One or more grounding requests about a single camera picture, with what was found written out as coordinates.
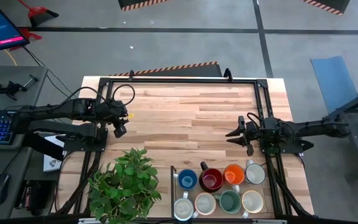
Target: concrete floor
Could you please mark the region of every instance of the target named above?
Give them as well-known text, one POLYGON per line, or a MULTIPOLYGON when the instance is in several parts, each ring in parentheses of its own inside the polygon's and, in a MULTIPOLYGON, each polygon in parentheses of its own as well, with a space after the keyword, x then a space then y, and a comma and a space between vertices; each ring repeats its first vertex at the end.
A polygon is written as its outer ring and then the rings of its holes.
MULTIPOLYGON (((130 28, 256 29, 252 0, 174 0, 122 12, 112 0, 32 0, 60 17, 43 26, 130 28)), ((265 29, 358 29, 358 0, 342 17, 300 0, 259 0, 265 29)), ((29 26, 27 11, 17 1, 0 0, 17 26, 29 26)), ((258 34, 39 32, 33 51, 74 90, 85 75, 109 75, 216 60, 237 77, 266 77, 258 34)), ((358 35, 266 35, 273 75, 284 78, 293 119, 302 122, 327 114, 311 58, 344 57, 358 91, 358 35)), ((35 65, 22 50, 12 52, 19 65, 35 65)), ((0 51, 0 65, 11 65, 0 51)), ((63 96, 46 83, 39 104, 59 103, 63 96)), ((344 175, 358 170, 357 153, 347 139, 310 138, 305 153, 306 176, 315 214, 358 221, 358 182, 344 175)))

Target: wooden table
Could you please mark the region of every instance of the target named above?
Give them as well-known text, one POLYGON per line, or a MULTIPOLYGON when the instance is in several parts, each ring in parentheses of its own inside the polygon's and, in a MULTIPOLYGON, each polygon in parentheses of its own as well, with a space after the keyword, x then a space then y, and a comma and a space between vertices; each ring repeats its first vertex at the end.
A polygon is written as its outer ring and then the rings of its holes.
MULTIPOLYGON (((84 77, 82 86, 90 86, 97 90, 99 78, 84 77)), ((283 79, 267 80, 274 116, 291 121, 283 79)), ((258 164, 265 163, 265 157, 260 153, 258 143, 253 142, 255 153, 249 157, 245 148, 226 142, 227 138, 224 136, 237 128, 238 116, 245 116, 247 112, 257 113, 252 85, 229 83, 131 83, 131 85, 136 90, 136 97, 127 109, 129 113, 134 114, 134 117, 126 124, 127 134, 119 139, 116 139, 112 133, 114 127, 109 127, 108 145, 102 154, 101 164, 106 165, 108 162, 114 164, 114 158, 124 155, 122 151, 132 147, 148 149, 147 156, 155 160, 154 167, 158 170, 160 180, 157 190, 162 195, 162 201, 152 207, 150 217, 171 217, 170 166, 175 166, 178 170, 194 169, 199 172, 201 161, 206 161, 210 167, 218 169, 223 169, 229 164, 245 167, 247 159, 253 159, 258 164)), ((126 102, 131 96, 132 91, 129 88, 121 88, 117 91, 116 99, 126 102)), ((80 97, 94 98, 96 94, 90 90, 82 90, 80 97)), ((58 188, 58 206, 62 206, 77 187, 83 157, 83 152, 74 152, 65 161, 58 188)), ((301 161, 291 154, 283 154, 282 160, 288 188, 306 211, 313 213, 301 161)), ((242 191, 257 190, 265 199, 263 210, 258 214, 250 215, 250 218, 274 217, 267 178, 262 185, 243 184, 241 189, 242 191)), ((85 199, 86 194, 83 197, 81 211, 85 208, 85 199)), ((217 216, 224 217, 224 214, 220 213, 217 216)))

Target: hazard stripe tape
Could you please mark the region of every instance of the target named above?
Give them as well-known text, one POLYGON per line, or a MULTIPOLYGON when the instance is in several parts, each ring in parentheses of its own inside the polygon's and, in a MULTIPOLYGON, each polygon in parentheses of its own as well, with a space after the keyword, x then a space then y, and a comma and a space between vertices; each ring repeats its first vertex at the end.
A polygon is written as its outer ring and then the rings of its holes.
MULTIPOLYGON (((150 69, 150 70, 143 70, 143 71, 137 71, 134 74, 135 75, 144 75, 147 73, 154 73, 154 72, 164 72, 164 71, 172 71, 176 69, 183 69, 183 68, 193 68, 193 67, 201 67, 205 65, 217 65, 218 62, 204 62, 204 63, 194 63, 191 65, 179 65, 179 66, 172 66, 172 67, 165 67, 165 68, 156 68, 156 69, 150 69)), ((129 72, 126 73, 118 73, 110 76, 129 76, 129 72)))
POLYGON ((149 0, 149 1, 146 1, 146 2, 136 3, 136 4, 133 4, 133 5, 130 5, 130 6, 125 6, 125 7, 121 8, 121 10, 122 11, 129 11, 129 10, 137 9, 137 8, 140 8, 140 7, 151 6, 151 5, 158 4, 158 3, 161 3, 161 2, 166 2, 166 1, 169 1, 169 0, 149 0))
POLYGON ((330 13, 333 13, 333 14, 335 14, 335 15, 343 16, 343 13, 341 13, 339 10, 336 10, 336 9, 334 9, 334 8, 331 8, 331 7, 329 7, 329 6, 326 6, 326 5, 324 5, 324 4, 321 4, 321 3, 318 2, 318 1, 315 1, 315 0, 302 0, 302 1, 308 3, 308 4, 312 5, 312 6, 316 6, 316 7, 320 8, 320 9, 323 9, 323 10, 325 10, 325 11, 328 11, 328 12, 330 12, 330 13))

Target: pothos plant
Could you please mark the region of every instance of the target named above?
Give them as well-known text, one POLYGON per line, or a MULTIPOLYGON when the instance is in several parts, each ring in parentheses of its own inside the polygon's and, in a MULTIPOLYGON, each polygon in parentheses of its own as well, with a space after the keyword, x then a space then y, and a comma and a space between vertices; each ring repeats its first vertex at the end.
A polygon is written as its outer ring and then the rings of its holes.
POLYGON ((125 156, 116 158, 116 164, 106 172, 97 171, 89 179, 89 209, 101 223, 128 223, 137 217, 146 218, 153 204, 161 200, 156 191, 157 170, 146 149, 131 149, 125 156))

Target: mug handle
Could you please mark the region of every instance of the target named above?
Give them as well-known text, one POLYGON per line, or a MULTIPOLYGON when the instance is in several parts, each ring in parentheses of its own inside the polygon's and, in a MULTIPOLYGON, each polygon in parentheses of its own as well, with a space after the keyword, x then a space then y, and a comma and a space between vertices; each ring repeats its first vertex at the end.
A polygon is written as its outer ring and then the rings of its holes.
POLYGON ((241 215, 241 217, 242 217, 242 218, 248 218, 248 215, 249 215, 249 212, 246 210, 246 211, 241 215))
POLYGON ((254 160, 253 159, 248 159, 246 162, 246 167, 248 167, 249 165, 253 164, 254 160))
POLYGON ((193 214, 193 218, 197 218, 197 216, 199 215, 200 213, 198 213, 197 211, 194 212, 193 214))
POLYGON ((233 185, 233 190, 235 190, 237 193, 240 193, 240 186, 233 185))
POLYGON ((200 163, 200 166, 201 166, 201 169, 202 169, 202 170, 208 170, 208 166, 206 165, 205 162, 201 162, 201 163, 200 163))

